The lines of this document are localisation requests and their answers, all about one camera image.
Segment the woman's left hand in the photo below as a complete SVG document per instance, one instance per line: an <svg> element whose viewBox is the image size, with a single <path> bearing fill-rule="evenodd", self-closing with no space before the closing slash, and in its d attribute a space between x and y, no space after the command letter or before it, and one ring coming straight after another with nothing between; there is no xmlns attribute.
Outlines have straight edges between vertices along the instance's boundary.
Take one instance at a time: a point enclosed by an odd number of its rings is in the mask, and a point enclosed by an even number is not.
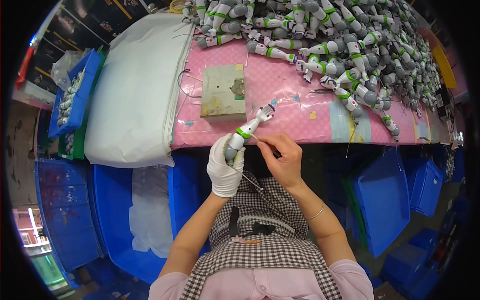
<svg viewBox="0 0 480 300"><path fill-rule="evenodd" d="M212 148L208 158L207 173L212 180L212 192L225 198L231 198L237 193L242 175L228 166L225 162L225 149L232 137L231 133L219 138ZM233 159L233 167L243 172L243 155L245 147L242 147Z"/></svg>

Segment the bare hand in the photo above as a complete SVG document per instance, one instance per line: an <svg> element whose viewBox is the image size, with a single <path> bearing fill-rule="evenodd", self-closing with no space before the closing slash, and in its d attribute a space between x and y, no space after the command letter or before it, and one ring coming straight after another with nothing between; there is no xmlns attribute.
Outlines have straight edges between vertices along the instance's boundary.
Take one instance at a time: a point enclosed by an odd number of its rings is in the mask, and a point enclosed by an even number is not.
<svg viewBox="0 0 480 300"><path fill-rule="evenodd" d="M267 167L275 179L286 190L294 188L303 182L300 176L302 149L285 132L267 136L259 136L257 146ZM275 148L282 157L273 155Z"/></svg>

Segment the pink table cover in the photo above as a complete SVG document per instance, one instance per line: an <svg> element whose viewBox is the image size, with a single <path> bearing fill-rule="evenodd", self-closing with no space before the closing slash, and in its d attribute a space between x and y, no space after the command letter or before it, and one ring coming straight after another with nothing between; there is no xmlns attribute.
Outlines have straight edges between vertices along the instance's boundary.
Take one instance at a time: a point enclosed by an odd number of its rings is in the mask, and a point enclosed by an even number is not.
<svg viewBox="0 0 480 300"><path fill-rule="evenodd" d="M245 40L233 40L207 49L200 49L195 45L196 42L193 41L185 65L185 68L191 70L188 73L191 76L203 79L205 67L237 63L246 65L244 75L248 120L254 117L259 107L268 103L276 106L273 119L260 124L255 135L284 131L297 143L349 142L351 137L349 133L353 127L347 109L335 100L334 94L310 93L314 88L322 88L319 74L314 73L312 83L308 84L304 81L302 72L296 71L295 66L287 61L250 53L247 63ZM188 77L186 73L182 76L181 87L192 96L202 95L202 82ZM406 108L398 96L393 98L392 106L387 113L400 128L398 143L394 142L380 117L364 106L364 116L351 141L384 145L430 142L449 144L450 138L445 122L438 119L436 112L426 113L423 104L419 106L421 118ZM210 124L200 118L200 108L200 98L191 98L179 92L172 149L211 146L220 136L227 132L235 132L242 125L242 122ZM312 111L316 113L315 119L310 118ZM339 133L339 127L344 126L350 126L350 130Z"/></svg>

